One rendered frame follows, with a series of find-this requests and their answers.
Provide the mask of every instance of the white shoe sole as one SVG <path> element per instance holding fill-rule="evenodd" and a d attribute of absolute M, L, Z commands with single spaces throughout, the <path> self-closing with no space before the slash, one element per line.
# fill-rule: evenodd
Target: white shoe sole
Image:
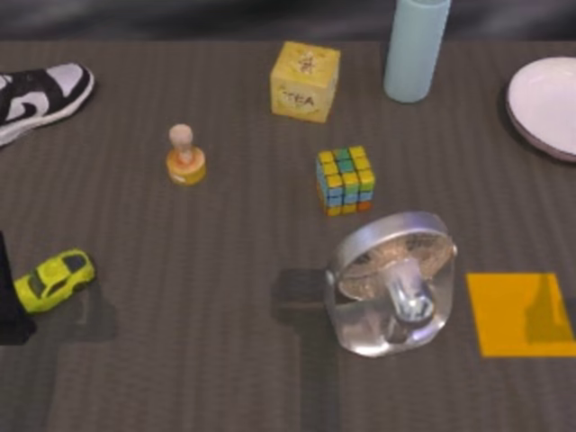
<path fill-rule="evenodd" d="M 88 87 L 85 91 L 70 105 L 68 105 L 63 110 L 54 112 L 50 115 L 45 115 L 43 117 L 31 117 L 30 119 L 17 121 L 13 124 L 7 124 L 0 127 L 0 148 L 11 142 L 18 140 L 23 134 L 30 132 L 41 126 L 46 126 L 50 123 L 58 122 L 60 120 L 66 119 L 74 114 L 82 106 L 84 101 L 92 94 L 95 86 L 95 77 L 92 72 L 88 71 L 90 76 L 90 81 L 88 82 Z"/>

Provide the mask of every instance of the white plate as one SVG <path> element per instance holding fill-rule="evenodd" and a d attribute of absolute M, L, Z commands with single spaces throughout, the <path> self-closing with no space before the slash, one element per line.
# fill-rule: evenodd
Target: white plate
<path fill-rule="evenodd" d="M 576 58 L 545 58 L 522 67 L 508 88 L 508 113 L 532 145 L 576 162 Z"/>

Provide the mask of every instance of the small bottle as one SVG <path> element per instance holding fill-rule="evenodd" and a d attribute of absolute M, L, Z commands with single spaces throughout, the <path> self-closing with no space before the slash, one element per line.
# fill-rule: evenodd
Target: small bottle
<path fill-rule="evenodd" d="M 398 0 L 384 91 L 393 100 L 413 104 L 424 99 L 434 78 L 451 0 Z"/>
<path fill-rule="evenodd" d="M 193 146 L 194 134 L 185 124 L 177 124 L 170 130 L 174 147 L 168 153 L 166 165 L 170 178 L 178 185 L 191 186 L 206 176 L 204 153 Z"/>

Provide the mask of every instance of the bottle stopper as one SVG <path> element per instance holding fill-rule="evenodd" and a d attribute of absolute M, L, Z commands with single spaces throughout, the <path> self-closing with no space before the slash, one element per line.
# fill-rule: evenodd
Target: bottle stopper
<path fill-rule="evenodd" d="M 172 151 L 168 153 L 167 167 L 172 180 L 179 185 L 195 185 L 206 175 L 203 152 L 194 146 L 194 133 L 190 126 L 177 124 L 169 133 Z"/>

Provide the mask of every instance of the table surface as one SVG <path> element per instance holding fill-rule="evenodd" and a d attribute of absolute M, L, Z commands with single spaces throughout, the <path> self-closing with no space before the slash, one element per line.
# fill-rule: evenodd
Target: table surface
<path fill-rule="evenodd" d="M 274 43 L 3 43 L 0 70 L 80 61 L 94 99 L 0 150 L 14 275 L 71 247 L 99 283 L 0 349 L 3 432 L 573 431 L 568 359 L 482 359 L 464 275 L 556 272 L 574 295 L 573 167 L 517 140 L 501 91 L 574 43 L 447 43 L 429 98 L 381 90 L 377 43 L 335 44 L 329 122 L 269 112 Z M 167 132 L 190 123 L 208 176 L 172 185 Z M 375 206 L 327 219 L 318 151 L 364 145 Z M 459 246 L 454 312 L 428 346 L 368 360 L 338 347 L 319 289 L 338 242 L 395 212 L 439 214 Z"/>

